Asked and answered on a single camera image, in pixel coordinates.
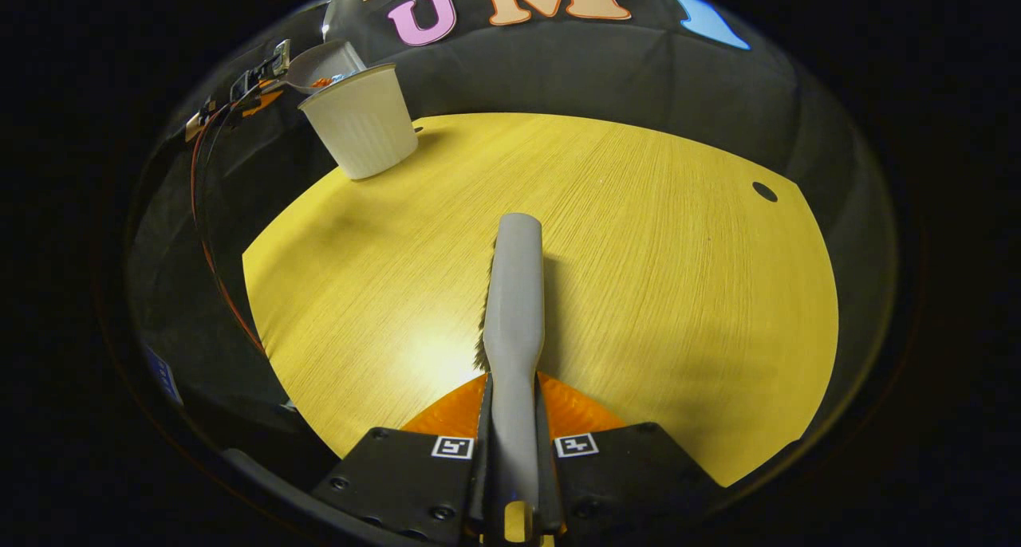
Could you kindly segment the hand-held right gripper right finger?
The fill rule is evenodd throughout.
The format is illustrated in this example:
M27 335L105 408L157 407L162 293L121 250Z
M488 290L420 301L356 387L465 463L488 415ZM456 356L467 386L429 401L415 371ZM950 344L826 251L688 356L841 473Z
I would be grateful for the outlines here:
M722 486L659 422L626 424L548 374L537 394L547 533L632 536L691 525L721 503Z

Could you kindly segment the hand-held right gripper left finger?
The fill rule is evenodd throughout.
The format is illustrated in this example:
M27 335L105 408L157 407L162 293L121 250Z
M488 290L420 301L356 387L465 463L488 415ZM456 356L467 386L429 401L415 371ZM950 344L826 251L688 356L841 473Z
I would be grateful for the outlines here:
M318 483L313 496L358 521L428 544L480 544L487 478L485 413L491 381L452 392L471 437L369 428Z

